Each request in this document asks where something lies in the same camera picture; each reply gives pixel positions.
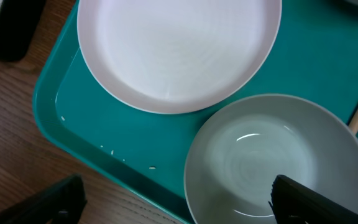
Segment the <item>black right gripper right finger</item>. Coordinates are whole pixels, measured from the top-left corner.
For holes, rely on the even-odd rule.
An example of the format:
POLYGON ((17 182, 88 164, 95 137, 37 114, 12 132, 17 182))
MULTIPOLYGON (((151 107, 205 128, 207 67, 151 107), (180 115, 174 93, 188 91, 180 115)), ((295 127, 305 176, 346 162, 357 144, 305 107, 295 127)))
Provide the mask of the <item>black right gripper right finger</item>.
POLYGON ((358 224, 358 214, 285 176, 276 176, 269 205, 278 224, 358 224))

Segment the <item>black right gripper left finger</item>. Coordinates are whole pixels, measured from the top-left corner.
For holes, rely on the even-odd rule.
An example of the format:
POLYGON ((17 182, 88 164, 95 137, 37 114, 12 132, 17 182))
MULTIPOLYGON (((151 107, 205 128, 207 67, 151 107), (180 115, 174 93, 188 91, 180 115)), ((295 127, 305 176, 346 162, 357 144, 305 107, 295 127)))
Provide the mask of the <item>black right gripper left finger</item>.
POLYGON ((0 224, 77 224, 87 200, 80 175, 71 175, 0 212, 0 224))

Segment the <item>grey bowl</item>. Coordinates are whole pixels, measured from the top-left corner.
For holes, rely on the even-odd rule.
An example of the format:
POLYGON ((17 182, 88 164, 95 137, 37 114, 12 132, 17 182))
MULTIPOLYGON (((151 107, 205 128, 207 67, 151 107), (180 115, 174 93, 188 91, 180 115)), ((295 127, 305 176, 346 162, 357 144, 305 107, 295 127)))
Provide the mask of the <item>grey bowl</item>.
POLYGON ((225 106, 196 134, 185 197, 196 223, 274 223, 272 184, 285 175, 358 214, 358 139, 311 101, 279 94, 225 106))

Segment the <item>pink plate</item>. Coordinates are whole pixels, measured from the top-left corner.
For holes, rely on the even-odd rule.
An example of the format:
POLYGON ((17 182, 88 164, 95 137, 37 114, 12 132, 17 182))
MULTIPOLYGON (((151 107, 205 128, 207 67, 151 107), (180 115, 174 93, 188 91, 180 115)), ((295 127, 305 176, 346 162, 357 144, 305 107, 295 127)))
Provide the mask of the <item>pink plate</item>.
POLYGON ((268 57, 282 0, 80 0, 77 34, 94 79, 138 110, 205 109, 268 57))

